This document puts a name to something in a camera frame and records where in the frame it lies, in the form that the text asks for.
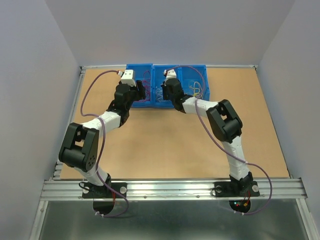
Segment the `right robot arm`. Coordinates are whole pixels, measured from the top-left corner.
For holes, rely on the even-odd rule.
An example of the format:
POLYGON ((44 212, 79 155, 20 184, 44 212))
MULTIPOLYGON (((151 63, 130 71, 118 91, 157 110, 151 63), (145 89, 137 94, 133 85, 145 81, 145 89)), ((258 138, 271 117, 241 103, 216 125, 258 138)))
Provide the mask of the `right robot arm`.
POLYGON ((161 87, 164 99, 170 100, 177 111, 206 117, 213 135, 223 145, 230 181, 214 182, 213 195, 218 198, 260 196, 258 184, 244 157, 241 140, 243 123, 232 104, 226 99, 214 102, 185 94, 177 78, 166 79, 161 87))

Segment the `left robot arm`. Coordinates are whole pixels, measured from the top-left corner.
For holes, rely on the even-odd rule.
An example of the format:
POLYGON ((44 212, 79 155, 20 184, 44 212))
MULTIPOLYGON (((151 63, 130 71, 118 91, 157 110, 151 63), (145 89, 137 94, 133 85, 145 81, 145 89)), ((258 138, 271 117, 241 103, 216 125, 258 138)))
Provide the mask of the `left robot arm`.
POLYGON ((114 99, 107 110, 94 119, 79 124, 72 122, 67 127, 58 159, 70 168, 76 169, 100 197, 111 193, 111 177, 99 167, 99 161, 106 143, 106 134, 125 124, 130 116, 133 102, 144 100, 146 89, 141 80, 134 85, 120 81, 115 88, 114 99))

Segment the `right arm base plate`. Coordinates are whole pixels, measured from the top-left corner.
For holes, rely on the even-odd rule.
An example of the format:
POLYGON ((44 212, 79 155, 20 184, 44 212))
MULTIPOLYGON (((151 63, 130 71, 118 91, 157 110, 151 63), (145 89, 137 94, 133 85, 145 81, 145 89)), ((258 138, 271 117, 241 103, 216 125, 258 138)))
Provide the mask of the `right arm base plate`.
POLYGON ((213 183, 213 193, 217 198, 259 197, 260 191, 256 181, 248 186, 239 186, 231 181, 216 181, 213 183))

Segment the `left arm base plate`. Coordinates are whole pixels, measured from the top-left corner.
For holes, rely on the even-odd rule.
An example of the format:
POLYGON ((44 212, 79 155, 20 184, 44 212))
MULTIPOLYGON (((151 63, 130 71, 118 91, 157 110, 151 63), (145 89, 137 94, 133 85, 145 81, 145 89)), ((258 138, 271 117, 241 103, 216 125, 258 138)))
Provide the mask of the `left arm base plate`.
MULTIPOLYGON (((81 197, 83 199, 111 199, 112 197, 118 196, 104 184, 97 186, 89 182, 81 181, 78 186, 82 189, 81 197)), ((111 188, 123 196, 127 196, 126 182, 112 182, 111 188)))

